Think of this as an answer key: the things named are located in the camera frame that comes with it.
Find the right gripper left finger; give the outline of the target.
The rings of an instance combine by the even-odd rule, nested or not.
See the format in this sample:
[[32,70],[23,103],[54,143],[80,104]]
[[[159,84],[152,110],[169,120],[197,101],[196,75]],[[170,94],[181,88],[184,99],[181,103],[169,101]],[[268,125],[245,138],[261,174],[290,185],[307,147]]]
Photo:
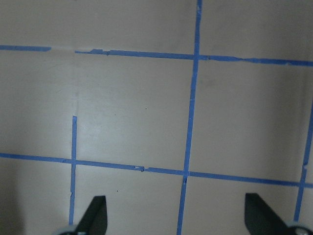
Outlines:
[[76,235],[105,235],[108,227],[107,203],[105,196],[93,197],[78,223]]

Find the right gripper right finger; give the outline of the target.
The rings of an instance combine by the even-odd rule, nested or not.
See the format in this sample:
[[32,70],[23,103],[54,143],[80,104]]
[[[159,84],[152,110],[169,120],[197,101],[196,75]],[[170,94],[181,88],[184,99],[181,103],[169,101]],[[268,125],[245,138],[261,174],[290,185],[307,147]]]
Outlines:
[[251,235],[290,235],[288,226],[257,194],[245,194],[245,226]]

